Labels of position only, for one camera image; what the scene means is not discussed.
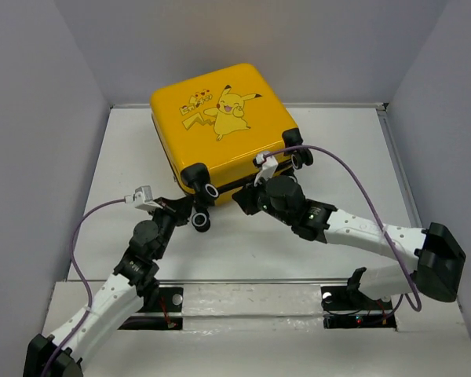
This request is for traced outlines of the yellow hard-shell suitcase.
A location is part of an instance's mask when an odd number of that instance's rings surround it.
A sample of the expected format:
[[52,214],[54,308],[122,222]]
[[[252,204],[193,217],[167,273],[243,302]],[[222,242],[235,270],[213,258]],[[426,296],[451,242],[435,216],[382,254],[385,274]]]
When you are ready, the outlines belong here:
[[181,190],[193,196],[192,225],[210,228],[209,208],[254,181],[260,152],[274,152],[277,174],[313,163],[297,123],[252,65],[241,63],[156,90],[152,122]]

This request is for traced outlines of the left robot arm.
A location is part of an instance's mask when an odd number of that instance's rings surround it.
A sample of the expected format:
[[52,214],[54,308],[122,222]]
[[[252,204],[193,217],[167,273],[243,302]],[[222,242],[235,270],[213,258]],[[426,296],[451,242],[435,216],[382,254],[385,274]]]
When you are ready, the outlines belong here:
[[158,198],[144,207],[151,215],[135,225],[128,246],[107,280],[67,322],[27,346],[25,376],[82,376],[98,350],[139,309],[153,308],[159,297],[157,261],[175,228],[186,225],[194,199]]

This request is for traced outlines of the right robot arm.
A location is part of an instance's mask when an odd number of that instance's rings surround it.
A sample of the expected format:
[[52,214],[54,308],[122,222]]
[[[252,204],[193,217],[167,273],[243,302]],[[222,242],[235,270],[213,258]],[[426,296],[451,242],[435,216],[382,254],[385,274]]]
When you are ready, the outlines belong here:
[[232,198],[246,215],[264,212],[307,241],[354,247],[394,260],[378,269],[359,267],[348,279],[345,297],[356,308],[371,301],[421,293],[438,302],[458,296],[466,253],[449,228],[378,224],[336,206],[308,199],[287,176],[249,183]]

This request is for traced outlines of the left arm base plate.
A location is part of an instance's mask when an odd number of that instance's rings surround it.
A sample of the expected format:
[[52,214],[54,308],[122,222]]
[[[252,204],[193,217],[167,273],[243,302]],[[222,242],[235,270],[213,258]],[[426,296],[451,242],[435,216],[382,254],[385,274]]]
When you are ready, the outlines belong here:
[[165,286],[153,303],[144,305],[120,327],[124,331],[180,331],[183,329],[182,314],[184,288]]

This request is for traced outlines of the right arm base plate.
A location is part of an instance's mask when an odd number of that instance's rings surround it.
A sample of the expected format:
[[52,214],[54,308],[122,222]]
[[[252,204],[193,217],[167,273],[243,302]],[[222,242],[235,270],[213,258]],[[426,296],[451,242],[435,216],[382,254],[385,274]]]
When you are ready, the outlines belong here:
[[346,286],[321,287],[321,307],[327,330],[397,328],[391,302],[350,296]]

